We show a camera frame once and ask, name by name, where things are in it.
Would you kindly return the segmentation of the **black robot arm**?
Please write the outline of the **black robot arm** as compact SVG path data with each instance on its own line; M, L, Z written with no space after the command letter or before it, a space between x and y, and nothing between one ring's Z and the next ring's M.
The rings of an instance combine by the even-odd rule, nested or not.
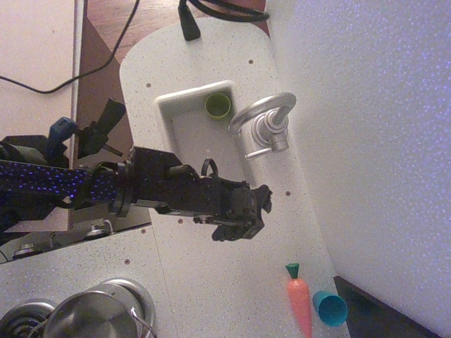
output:
M153 208L160 215L191 217L216 226L214 241L252 239L264 228L272 192L245 181L219 176L215 161L204 160L197 172L171 152L135 147L122 163L91 168L58 168L1 161L1 231L22 221L45 219L55 208L82 209L106 204L125 217L131 206Z

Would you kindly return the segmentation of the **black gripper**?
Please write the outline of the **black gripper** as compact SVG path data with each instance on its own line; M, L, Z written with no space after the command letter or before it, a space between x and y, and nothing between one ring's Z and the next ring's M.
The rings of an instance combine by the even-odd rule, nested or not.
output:
M194 223L215 225L211 235L215 242L234 242L253 239L263 228L261 210L270 213L273 192L268 185L251 188L245 182L218 179L218 192L208 201L216 203L216 210L192 216Z

